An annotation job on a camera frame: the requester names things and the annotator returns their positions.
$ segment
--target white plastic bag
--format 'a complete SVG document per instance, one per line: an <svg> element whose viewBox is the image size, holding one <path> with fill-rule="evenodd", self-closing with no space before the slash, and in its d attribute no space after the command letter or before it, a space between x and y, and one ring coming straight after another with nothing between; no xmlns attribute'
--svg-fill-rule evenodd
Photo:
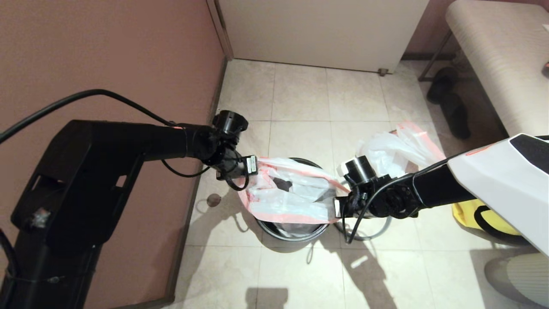
<svg viewBox="0 0 549 309"><path fill-rule="evenodd" d="M398 124L396 134L376 133L368 144L360 141L356 156L366 156L379 176L393 178L406 173L408 162L422 169L445 158L427 132L412 122Z"/></svg>
<svg viewBox="0 0 549 309"><path fill-rule="evenodd" d="M324 170L288 158L261 157L257 167L258 174L251 176L246 190L238 193L244 207L257 219L301 224L338 220L333 198L349 191Z"/></svg>

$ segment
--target tile floor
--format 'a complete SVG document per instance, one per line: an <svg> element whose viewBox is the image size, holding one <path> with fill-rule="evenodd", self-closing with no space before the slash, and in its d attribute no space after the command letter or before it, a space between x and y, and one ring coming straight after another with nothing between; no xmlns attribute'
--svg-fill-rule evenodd
<svg viewBox="0 0 549 309"><path fill-rule="evenodd" d="M460 85L473 135L453 138L438 106L419 84L425 62L401 62L393 75L233 60L219 109L244 115L245 155L303 157L334 173L359 139L402 120L424 128L447 155L504 138L474 83ZM206 205L217 193L221 204ZM370 219L372 233L383 219ZM262 232L238 196L213 172L197 193L177 286L179 308L527 308L498 294L483 265L509 250L462 230L449 207L393 220L381 237L347 245L333 227L310 244Z"/></svg>

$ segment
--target slipper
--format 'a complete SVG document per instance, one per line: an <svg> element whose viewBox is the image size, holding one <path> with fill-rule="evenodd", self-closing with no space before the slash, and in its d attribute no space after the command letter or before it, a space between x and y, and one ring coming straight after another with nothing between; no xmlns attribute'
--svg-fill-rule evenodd
<svg viewBox="0 0 549 309"><path fill-rule="evenodd" d="M467 125L467 109L457 94L445 94L440 100L440 108L453 136L462 140L471 136Z"/></svg>
<svg viewBox="0 0 549 309"><path fill-rule="evenodd" d="M454 68L446 67L436 72L433 83L427 92L427 101L440 104L442 97L452 92L453 86L457 83L457 78L457 71Z"/></svg>

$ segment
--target black trash can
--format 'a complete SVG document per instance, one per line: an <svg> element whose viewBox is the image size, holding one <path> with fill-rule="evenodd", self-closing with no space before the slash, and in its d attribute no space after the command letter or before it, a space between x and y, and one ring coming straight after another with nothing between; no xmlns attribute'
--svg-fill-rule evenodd
<svg viewBox="0 0 549 309"><path fill-rule="evenodd" d="M296 162L321 168L318 164L301 158L290 158ZM293 223L273 223L257 220L259 226L269 235L274 238L293 241L293 242L309 242L326 231L329 224L293 224Z"/></svg>

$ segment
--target white door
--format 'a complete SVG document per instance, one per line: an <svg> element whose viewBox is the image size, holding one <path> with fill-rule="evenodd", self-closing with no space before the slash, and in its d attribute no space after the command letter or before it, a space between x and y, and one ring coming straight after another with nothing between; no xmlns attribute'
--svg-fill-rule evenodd
<svg viewBox="0 0 549 309"><path fill-rule="evenodd" d="M219 0L235 58L394 71L429 0Z"/></svg>

